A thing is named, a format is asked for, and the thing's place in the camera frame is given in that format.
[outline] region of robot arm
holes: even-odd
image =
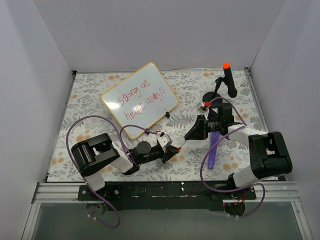
[[[112,143],[107,133],[78,142],[71,148],[71,152],[81,176],[94,191],[97,191],[105,186],[100,171],[105,166],[112,165],[124,175],[131,175],[140,169],[141,164],[157,159],[165,163],[179,153],[180,149],[172,146],[171,143],[171,138],[160,132],[153,147],[147,141],[139,142],[135,148],[129,149],[136,165]]]
[[[234,122],[232,106],[229,103],[221,103],[218,104],[217,114],[210,119],[205,115],[198,115],[194,126],[184,139],[204,140],[208,138],[208,133],[220,132],[221,135],[226,135],[242,126],[243,124]],[[247,146],[250,152],[250,166],[228,177],[229,189],[245,187],[266,178],[291,173],[292,162],[280,132],[265,132],[245,127],[230,135],[228,139]]]

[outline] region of whiteboard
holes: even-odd
[[[179,104],[153,62],[106,91],[101,99],[122,127],[133,124],[150,128]],[[136,127],[127,127],[125,132],[131,139],[144,133]]]

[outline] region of floral tablecloth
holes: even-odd
[[[245,72],[232,71],[234,83],[238,90],[236,98],[229,98],[227,87],[222,84],[219,94],[236,106],[248,125],[262,130],[262,121],[257,114],[251,90],[248,86]],[[108,111],[101,100],[101,95],[112,86],[128,77],[130,73],[86,73],[77,74],[69,97],[66,113],[63,118],[57,143],[47,175],[47,182],[82,182],[81,175],[73,166],[66,149],[66,134],[76,120],[87,115],[101,115],[121,126]],[[161,130],[170,135],[176,147],[184,143],[184,135],[193,126],[197,115],[197,103],[202,96],[215,88],[215,80],[223,75],[222,70],[192,70],[165,71],[164,77],[180,99],[180,104],[170,112],[170,118],[162,118],[150,128],[152,131]],[[82,121],[71,132],[69,145],[96,135],[108,133],[115,144],[119,146],[118,136],[113,127],[102,119],[89,118]],[[137,139],[130,139],[123,133],[123,139],[129,148],[140,141],[156,144],[154,135],[142,134]],[[108,165],[101,171],[105,181],[199,181],[200,165],[210,147],[210,139],[187,141],[179,154],[163,164],[158,159],[140,167],[140,171],[126,176],[116,168]],[[249,150],[242,144],[223,140],[218,146],[213,170],[205,165],[203,176],[206,180],[226,180],[231,173],[247,167],[250,164]]]

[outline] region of orange cap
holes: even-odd
[[[230,63],[228,62],[225,62],[223,65],[222,65],[223,69],[229,69],[230,68]]]

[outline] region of table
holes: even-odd
[[[130,74],[129,72],[115,72],[78,73],[76,75],[54,146],[47,182],[83,182],[67,153],[67,131],[72,123],[87,115],[106,117],[120,129],[121,126],[102,102],[101,95]],[[233,70],[232,74],[238,90],[237,97],[230,98],[224,84],[221,85],[219,94],[228,98],[235,105],[250,127],[263,130],[262,120],[257,113],[245,72]],[[184,143],[184,135],[200,114],[197,111],[197,103],[202,100],[206,92],[215,89],[215,80],[223,76],[223,71],[222,69],[164,71],[163,75],[179,97],[180,104],[170,112],[169,119],[163,117],[150,130],[154,132],[160,130],[169,134],[173,140],[172,145],[179,147]],[[89,118],[79,123],[70,134],[69,146],[72,147],[77,142],[102,133],[108,133],[112,141],[118,147],[120,146],[113,127],[98,118]],[[123,133],[123,139],[128,148],[135,147],[140,141],[148,141],[152,146],[156,144],[155,136],[146,133],[137,139],[130,139],[126,133]],[[199,181],[200,165],[209,147],[210,139],[190,140],[183,145],[179,154],[165,164],[159,159],[148,162],[141,165],[140,171],[129,176],[123,175],[110,165],[101,171],[105,181]],[[249,164],[249,150],[245,146],[235,141],[223,140],[218,145],[214,169],[208,170],[205,164],[203,176],[206,180],[226,180],[231,173]]]

